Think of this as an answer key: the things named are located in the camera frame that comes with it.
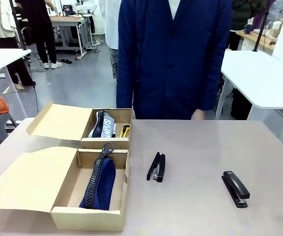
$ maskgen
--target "blue pouch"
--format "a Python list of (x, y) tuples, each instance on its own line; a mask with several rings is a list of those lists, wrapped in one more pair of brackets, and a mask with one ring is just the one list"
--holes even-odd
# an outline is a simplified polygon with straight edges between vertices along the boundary
[(108, 154), (114, 146), (105, 144), (100, 156), (95, 160), (92, 175), (79, 207), (86, 209), (109, 210), (113, 184), (115, 180), (115, 165)]

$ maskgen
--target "cardboard box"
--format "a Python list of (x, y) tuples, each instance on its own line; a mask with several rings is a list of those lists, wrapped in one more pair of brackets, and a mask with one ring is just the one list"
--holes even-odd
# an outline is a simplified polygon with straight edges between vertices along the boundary
[[(96, 125), (96, 112), (106, 110), (115, 120), (115, 138), (88, 138)], [(119, 138), (124, 125), (131, 125), (131, 109), (92, 109), (48, 103), (27, 128), (30, 135), (45, 136), (81, 142), (82, 148), (102, 149), (112, 143), (115, 149), (129, 149), (129, 132), (126, 138)]]
[(128, 150), (109, 154), (116, 168), (110, 210), (79, 208), (100, 150), (51, 147), (23, 153), (0, 176), (0, 209), (50, 212), (59, 230), (122, 231)]

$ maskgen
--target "sneaker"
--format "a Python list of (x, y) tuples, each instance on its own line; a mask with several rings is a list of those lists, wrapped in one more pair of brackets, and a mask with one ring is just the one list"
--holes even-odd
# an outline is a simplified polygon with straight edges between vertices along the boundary
[(50, 68), (50, 64), (49, 63), (42, 63), (42, 67), (44, 69), (49, 69)]
[(23, 90), (25, 89), (23, 86), (21, 86), (20, 84), (14, 84), (15, 88), (18, 90)]
[(51, 69), (57, 69), (62, 66), (61, 62), (51, 63)]

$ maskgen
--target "zipper pull ring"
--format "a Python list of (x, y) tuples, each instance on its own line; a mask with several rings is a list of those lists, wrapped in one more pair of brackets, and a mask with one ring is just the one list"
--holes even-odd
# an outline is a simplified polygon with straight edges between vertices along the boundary
[(106, 158), (108, 154), (112, 153), (113, 151), (114, 151), (114, 145), (107, 143), (103, 146), (102, 151), (100, 153), (100, 157)]

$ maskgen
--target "black stapler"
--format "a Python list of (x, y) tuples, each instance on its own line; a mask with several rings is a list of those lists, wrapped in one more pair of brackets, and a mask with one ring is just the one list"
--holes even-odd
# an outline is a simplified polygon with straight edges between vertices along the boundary
[(147, 180), (150, 180), (150, 178), (153, 175), (153, 178), (157, 180), (157, 182), (162, 182), (163, 175), (165, 174), (165, 168), (166, 168), (166, 155), (161, 154), (157, 152), (157, 155), (155, 156), (155, 159), (153, 160), (149, 171), (147, 173)]
[(248, 205), (245, 199), (250, 198), (250, 193), (241, 180), (232, 171), (225, 171), (221, 178), (224, 181), (236, 207), (247, 208)]

